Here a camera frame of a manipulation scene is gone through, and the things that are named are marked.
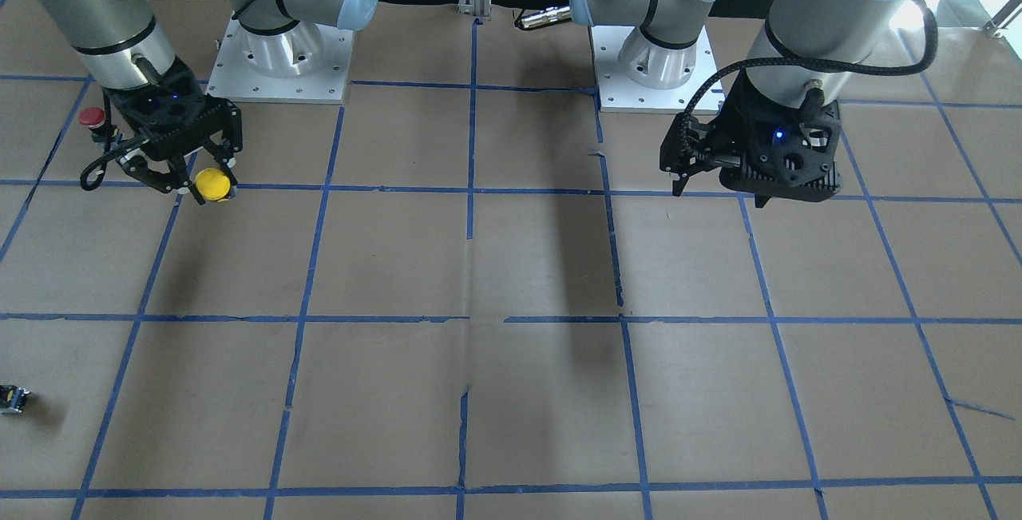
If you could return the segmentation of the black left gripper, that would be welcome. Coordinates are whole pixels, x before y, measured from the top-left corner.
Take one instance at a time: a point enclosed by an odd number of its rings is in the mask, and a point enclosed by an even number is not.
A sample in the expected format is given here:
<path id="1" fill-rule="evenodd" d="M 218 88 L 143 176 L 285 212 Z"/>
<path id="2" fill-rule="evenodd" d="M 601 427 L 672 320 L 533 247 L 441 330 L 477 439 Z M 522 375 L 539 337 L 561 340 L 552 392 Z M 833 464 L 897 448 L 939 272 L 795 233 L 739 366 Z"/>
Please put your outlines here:
<path id="1" fill-rule="evenodd" d="M 837 195 L 843 177 L 834 160 L 841 135 L 838 101 L 810 88 L 795 108 L 764 97 L 739 73 L 718 116 L 706 124 L 675 117 L 660 146 L 660 169 L 672 196 L 700 172 L 719 170 L 721 185 L 752 193 L 755 209 L 772 197 L 818 203 Z"/>

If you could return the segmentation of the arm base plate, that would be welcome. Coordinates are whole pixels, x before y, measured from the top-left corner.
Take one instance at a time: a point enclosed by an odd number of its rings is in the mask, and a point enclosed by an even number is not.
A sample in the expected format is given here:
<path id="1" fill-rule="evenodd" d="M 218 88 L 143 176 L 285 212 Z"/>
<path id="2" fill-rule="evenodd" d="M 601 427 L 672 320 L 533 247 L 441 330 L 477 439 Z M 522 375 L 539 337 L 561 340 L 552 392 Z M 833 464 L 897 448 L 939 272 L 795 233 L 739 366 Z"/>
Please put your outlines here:
<path id="1" fill-rule="evenodd" d="M 629 26 L 593 26 L 592 65 L 598 82 L 603 111 L 617 113 L 679 113 L 690 104 L 697 89 L 715 70 L 715 57 L 706 30 L 700 32 L 695 60 L 687 64 L 685 83 L 676 88 L 651 88 L 636 82 L 618 62 L 618 54 L 628 43 Z"/>
<path id="2" fill-rule="evenodd" d="M 230 21 L 216 55 L 207 92 L 256 104 L 341 105 L 346 97 L 354 33 L 297 22 L 276 35 L 256 35 Z"/>

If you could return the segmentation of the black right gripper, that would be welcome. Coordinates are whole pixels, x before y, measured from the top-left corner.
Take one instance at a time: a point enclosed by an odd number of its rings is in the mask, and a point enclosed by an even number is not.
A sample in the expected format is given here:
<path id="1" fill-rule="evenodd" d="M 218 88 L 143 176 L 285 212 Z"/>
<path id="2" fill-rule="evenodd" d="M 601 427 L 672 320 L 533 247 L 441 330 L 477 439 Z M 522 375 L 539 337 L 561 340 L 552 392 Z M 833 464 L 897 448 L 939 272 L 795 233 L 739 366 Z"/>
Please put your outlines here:
<path id="1" fill-rule="evenodd" d="M 223 169 L 230 177 L 234 190 L 229 200 L 236 196 L 232 167 L 235 153 L 244 148 L 240 109 L 230 99 L 205 94 L 182 58 L 175 58 L 156 85 L 105 88 L 103 92 L 112 98 L 136 137 L 146 141 L 140 148 L 147 157 L 168 164 L 167 172 L 157 172 L 149 168 L 146 157 L 129 157 L 125 160 L 128 177 L 164 194 L 182 189 L 184 156 L 202 148 L 214 159 L 211 167 Z"/>

